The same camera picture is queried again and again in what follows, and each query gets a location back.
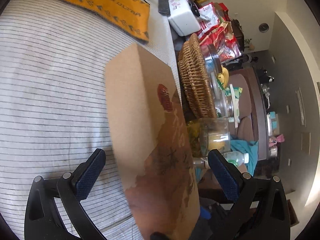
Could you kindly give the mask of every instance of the white box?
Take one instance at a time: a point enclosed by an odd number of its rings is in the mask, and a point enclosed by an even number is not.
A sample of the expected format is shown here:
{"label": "white box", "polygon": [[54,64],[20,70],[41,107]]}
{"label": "white box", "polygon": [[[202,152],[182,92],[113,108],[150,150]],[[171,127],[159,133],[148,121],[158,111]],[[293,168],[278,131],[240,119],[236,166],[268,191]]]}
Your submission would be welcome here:
{"label": "white box", "polygon": [[179,36],[187,36],[201,29],[187,0],[169,0],[169,23]]}

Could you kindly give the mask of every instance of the wicker basket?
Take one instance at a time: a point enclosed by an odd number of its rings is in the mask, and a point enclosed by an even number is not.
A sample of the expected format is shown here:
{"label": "wicker basket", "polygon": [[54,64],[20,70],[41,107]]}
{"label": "wicker basket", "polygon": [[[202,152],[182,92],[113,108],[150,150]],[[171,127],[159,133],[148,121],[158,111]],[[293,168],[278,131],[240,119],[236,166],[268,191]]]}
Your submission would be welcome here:
{"label": "wicker basket", "polygon": [[183,44],[178,66],[187,100],[197,118],[217,118],[209,77],[205,68],[198,37],[192,34]]}

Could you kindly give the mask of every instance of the banana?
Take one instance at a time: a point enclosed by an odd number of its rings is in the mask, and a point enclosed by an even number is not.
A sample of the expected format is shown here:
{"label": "banana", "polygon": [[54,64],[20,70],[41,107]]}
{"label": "banana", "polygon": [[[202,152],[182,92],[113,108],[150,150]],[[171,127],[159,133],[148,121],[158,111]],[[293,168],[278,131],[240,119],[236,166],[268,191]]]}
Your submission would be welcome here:
{"label": "banana", "polygon": [[226,88],[229,82],[229,72],[225,67],[222,67],[222,75],[224,77],[223,88]]}
{"label": "banana", "polygon": [[220,83],[223,85],[224,84],[224,76],[222,73],[218,74],[217,78],[219,79]]}

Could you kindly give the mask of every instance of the plastic water bottle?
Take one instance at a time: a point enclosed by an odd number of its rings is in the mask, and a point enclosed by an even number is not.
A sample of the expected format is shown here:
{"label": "plastic water bottle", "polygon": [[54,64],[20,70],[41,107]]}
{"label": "plastic water bottle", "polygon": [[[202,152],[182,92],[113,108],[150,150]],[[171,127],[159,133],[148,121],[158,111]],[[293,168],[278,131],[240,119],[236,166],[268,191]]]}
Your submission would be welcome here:
{"label": "plastic water bottle", "polygon": [[208,163],[208,157],[202,157],[202,158],[193,157],[193,166],[195,168],[210,169],[210,166]]}
{"label": "plastic water bottle", "polygon": [[242,163],[249,162],[249,153],[241,153],[239,151],[224,153],[223,157],[228,163],[232,163],[236,167],[239,167]]}

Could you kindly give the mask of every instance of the pink item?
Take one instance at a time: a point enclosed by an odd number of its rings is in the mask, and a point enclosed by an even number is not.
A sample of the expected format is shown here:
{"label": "pink item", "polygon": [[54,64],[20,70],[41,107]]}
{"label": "pink item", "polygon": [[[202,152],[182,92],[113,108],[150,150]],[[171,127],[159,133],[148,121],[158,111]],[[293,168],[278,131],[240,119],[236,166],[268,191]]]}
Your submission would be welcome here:
{"label": "pink item", "polygon": [[277,137],[270,136],[269,137],[269,148],[272,147],[273,145],[276,145],[278,142],[284,142],[284,135],[280,134]]}

